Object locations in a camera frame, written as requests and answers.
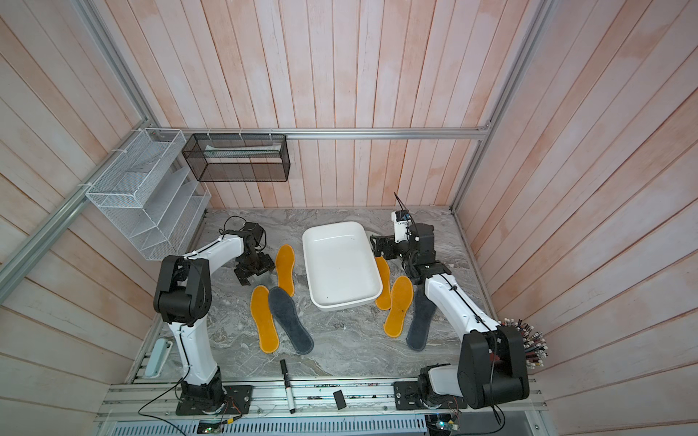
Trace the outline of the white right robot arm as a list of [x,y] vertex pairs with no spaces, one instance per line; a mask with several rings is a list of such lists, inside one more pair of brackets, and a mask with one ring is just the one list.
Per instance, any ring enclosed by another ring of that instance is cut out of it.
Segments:
[[451,270],[436,259],[434,227],[397,223],[393,236],[369,237],[375,254],[402,261],[418,294],[408,346],[425,347],[434,313],[440,311],[459,336],[456,365],[437,364],[421,370],[420,401],[431,407],[461,399],[472,409],[525,400],[530,395],[524,338],[514,327],[488,316],[457,283]]

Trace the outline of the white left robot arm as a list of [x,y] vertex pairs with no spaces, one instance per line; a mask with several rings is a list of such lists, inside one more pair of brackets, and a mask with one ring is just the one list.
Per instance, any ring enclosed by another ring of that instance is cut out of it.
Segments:
[[239,283],[248,285],[250,277],[274,270],[265,247],[265,229],[246,222],[237,230],[222,229],[208,245],[189,254],[169,255],[161,263],[154,309],[172,332],[182,361],[181,398],[207,414],[217,413],[225,404],[221,370],[207,332],[211,275],[233,261]]

